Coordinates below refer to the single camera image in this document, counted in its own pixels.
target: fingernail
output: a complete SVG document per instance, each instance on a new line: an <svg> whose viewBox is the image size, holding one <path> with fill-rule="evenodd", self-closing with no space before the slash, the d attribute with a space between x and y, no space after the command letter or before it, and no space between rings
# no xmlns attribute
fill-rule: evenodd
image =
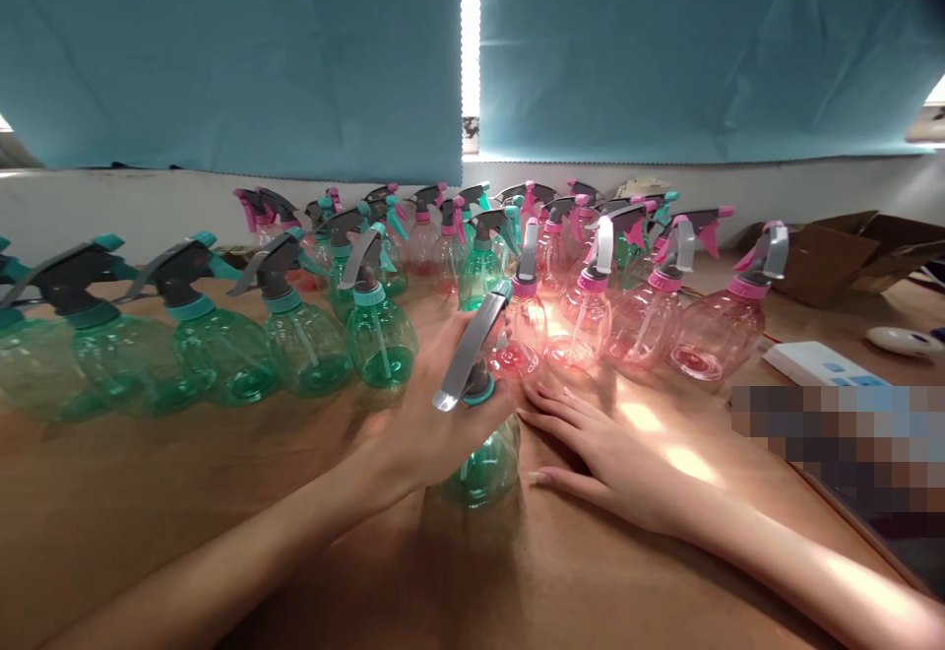
<svg viewBox="0 0 945 650"><path fill-rule="evenodd" d="M551 483L551 476L542 471L531 471L529 473L529 481L532 485L548 485Z"/></svg>

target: left hand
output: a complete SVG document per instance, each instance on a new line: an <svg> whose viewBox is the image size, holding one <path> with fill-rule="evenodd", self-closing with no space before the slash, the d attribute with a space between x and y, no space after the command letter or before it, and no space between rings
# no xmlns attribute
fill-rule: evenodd
<svg viewBox="0 0 945 650"><path fill-rule="evenodd" d="M434 408L433 394L439 389L453 353L474 313L457 313L413 365L404 400L388 427L365 447L383 461L385 475L396 482L400 496L417 488L442 483L485 442L508 417L515 402L508 383L499 379L492 397L476 407L462 402L452 412Z"/></svg>

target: blue button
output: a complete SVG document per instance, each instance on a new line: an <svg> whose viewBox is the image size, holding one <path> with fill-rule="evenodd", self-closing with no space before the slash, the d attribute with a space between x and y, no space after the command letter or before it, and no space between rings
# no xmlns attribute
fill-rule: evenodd
<svg viewBox="0 0 945 650"><path fill-rule="evenodd" d="M853 384L858 384L859 386L889 386L889 384L884 382L882 379L879 379L872 375L862 376L862 377L851 377L850 381Z"/></svg>

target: white device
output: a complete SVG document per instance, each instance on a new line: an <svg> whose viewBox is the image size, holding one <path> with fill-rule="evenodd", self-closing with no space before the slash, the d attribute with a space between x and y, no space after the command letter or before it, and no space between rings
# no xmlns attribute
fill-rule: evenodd
<svg viewBox="0 0 945 650"><path fill-rule="evenodd" d="M931 357L945 353L945 345L931 335L906 328L870 328L866 331L866 339L876 347L897 355Z"/></svg>
<svg viewBox="0 0 945 650"><path fill-rule="evenodd" d="M801 386L890 386L819 342L774 345L763 359Z"/></svg>

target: right hand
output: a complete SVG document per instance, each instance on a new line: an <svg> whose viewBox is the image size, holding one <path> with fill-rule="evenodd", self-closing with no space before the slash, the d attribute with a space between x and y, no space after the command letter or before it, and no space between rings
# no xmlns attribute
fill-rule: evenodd
<svg viewBox="0 0 945 650"><path fill-rule="evenodd" d="M590 468L586 476L558 467L539 468L535 483L602 507L650 532L689 539L702 515L712 514L721 491L674 468L654 446L568 389L552 393L526 386L540 411L519 409L530 426L550 433Z"/></svg>

